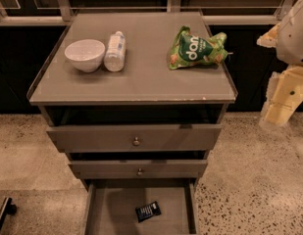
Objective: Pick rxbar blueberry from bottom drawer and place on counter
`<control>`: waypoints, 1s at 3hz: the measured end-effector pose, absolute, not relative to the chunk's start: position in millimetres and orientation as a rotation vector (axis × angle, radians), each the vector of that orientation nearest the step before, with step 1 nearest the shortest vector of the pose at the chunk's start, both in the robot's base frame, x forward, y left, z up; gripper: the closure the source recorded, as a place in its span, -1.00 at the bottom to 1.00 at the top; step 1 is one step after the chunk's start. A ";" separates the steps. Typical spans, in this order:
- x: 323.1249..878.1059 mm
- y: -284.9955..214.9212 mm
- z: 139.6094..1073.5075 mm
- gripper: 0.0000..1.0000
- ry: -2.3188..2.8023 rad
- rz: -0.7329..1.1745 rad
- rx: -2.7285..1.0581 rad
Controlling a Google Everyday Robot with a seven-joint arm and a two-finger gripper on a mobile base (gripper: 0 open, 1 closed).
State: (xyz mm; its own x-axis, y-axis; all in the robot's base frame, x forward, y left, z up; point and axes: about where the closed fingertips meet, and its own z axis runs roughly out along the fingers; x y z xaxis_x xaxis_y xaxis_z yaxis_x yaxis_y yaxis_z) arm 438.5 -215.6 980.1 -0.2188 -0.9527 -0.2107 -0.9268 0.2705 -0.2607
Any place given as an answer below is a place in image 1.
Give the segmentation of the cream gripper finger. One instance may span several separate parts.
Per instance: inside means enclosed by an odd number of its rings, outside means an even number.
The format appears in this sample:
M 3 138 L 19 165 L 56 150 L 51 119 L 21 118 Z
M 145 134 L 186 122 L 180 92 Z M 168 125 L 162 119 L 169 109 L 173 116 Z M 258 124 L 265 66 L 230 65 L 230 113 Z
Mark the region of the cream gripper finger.
M 257 44 L 266 48 L 275 48 L 278 40 L 279 24 L 273 26 L 269 31 L 257 39 Z
M 269 79 L 261 122 L 285 125 L 303 102 L 303 67 L 289 65 L 282 73 L 274 71 Z

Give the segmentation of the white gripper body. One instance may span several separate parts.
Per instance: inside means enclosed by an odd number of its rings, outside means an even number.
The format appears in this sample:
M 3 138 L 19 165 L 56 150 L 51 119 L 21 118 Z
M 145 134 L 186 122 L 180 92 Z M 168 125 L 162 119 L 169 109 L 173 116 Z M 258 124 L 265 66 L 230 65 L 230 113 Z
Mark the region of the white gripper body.
M 278 28 L 277 57 L 303 67 L 303 0 L 297 0 Z

